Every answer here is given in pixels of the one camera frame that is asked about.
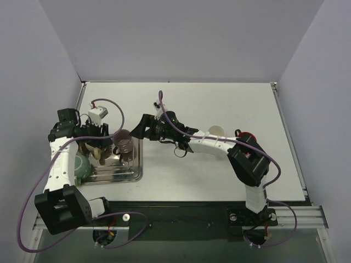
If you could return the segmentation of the beige round mug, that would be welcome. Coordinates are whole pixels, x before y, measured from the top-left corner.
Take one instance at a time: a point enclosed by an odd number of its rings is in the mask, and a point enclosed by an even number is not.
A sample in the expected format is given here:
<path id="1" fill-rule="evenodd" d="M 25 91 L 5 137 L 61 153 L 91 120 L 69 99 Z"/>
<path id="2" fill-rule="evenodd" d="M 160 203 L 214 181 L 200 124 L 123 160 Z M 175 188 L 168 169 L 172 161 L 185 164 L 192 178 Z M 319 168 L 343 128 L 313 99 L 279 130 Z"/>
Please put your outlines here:
<path id="1" fill-rule="evenodd" d="M 103 153 L 106 151 L 106 148 L 99 148 L 99 147 L 94 147 L 89 145 L 88 143 L 84 143 L 85 148 L 87 149 L 87 151 L 89 153 L 92 154 L 92 156 L 96 159 L 96 160 L 101 160 Z"/>

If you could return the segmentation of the lilac mug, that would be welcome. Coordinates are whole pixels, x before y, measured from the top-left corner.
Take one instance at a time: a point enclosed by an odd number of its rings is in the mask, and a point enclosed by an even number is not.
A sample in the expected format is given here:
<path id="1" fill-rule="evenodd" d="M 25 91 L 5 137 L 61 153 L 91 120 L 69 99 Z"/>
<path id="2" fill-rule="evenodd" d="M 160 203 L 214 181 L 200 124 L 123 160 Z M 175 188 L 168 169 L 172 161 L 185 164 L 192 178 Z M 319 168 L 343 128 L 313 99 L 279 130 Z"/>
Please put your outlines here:
<path id="1" fill-rule="evenodd" d="M 119 156 L 121 161 L 129 162 L 133 159 L 134 142 L 128 130 L 120 130 L 112 137 L 112 142 L 115 145 L 112 152 Z"/>

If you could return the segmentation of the red mug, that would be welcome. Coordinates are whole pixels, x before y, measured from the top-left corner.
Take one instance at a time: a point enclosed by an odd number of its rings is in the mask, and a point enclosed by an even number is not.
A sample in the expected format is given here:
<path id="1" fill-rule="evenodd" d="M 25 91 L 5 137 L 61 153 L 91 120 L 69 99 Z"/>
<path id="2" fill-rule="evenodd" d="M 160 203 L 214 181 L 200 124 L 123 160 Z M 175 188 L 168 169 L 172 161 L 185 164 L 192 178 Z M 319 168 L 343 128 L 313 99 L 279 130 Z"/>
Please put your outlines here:
<path id="1" fill-rule="evenodd" d="M 235 136 L 240 139 L 244 139 L 244 141 L 247 140 L 254 140 L 257 141 L 256 137 L 247 131 L 241 131 L 240 129 L 235 130 Z"/>

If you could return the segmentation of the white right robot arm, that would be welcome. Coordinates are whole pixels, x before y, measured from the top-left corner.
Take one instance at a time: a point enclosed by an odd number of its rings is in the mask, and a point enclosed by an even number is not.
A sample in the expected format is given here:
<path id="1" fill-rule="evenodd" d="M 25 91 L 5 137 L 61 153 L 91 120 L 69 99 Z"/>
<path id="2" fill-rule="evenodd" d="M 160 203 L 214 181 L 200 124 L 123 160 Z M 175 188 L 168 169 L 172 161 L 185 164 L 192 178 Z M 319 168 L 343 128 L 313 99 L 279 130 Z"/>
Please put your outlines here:
<path id="1" fill-rule="evenodd" d="M 267 206 L 264 185 L 270 160 L 262 154 L 264 151 L 255 138 L 249 133 L 240 133 L 234 138 L 210 135 L 179 123 L 172 111 L 167 114 L 174 126 L 167 121 L 164 114 L 151 116 L 146 137 L 149 140 L 168 139 L 185 152 L 227 158 L 235 175 L 246 188 L 246 220 L 251 224 L 262 221 Z"/>

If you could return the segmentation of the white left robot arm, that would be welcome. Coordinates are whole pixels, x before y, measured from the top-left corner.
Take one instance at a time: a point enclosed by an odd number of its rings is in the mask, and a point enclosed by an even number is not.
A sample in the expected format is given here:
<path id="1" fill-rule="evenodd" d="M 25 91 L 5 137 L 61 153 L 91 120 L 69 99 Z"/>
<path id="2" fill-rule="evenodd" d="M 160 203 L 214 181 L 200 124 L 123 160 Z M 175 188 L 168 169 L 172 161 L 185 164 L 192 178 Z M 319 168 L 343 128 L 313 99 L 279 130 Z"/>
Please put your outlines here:
<path id="1" fill-rule="evenodd" d="M 89 225 L 95 220 L 108 225 L 113 218 L 108 200 L 97 197 L 88 200 L 75 184 L 75 159 L 80 144 L 104 150 L 111 144 L 109 126 L 103 123 L 108 114 L 105 107 L 88 111 L 81 122 L 74 108 L 58 111 L 58 122 L 48 135 L 52 165 L 43 193 L 35 196 L 35 206 L 52 235 Z"/>

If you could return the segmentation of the pink faceted mug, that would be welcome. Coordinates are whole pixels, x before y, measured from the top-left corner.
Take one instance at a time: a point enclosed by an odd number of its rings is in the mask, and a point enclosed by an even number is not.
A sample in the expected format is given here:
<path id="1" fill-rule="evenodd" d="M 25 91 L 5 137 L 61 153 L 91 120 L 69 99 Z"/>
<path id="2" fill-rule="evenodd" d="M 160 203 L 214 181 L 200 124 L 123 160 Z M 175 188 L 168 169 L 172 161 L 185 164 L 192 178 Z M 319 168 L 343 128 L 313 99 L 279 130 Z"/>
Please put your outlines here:
<path id="1" fill-rule="evenodd" d="M 213 126 L 209 127 L 208 132 L 211 135 L 215 135 L 215 136 L 225 136 L 224 128 L 219 126 L 219 125 L 213 125 Z"/>

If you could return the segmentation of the green mug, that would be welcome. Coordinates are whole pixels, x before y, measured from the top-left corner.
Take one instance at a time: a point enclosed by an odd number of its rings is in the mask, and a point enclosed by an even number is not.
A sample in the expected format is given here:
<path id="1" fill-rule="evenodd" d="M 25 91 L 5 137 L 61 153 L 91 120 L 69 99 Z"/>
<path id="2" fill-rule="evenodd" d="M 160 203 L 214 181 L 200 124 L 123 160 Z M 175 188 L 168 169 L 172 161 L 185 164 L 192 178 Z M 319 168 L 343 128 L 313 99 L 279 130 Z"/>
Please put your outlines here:
<path id="1" fill-rule="evenodd" d="M 91 163 L 89 159 L 80 153 L 76 154 L 75 157 L 75 177 L 78 179 L 84 179 L 91 173 Z"/>

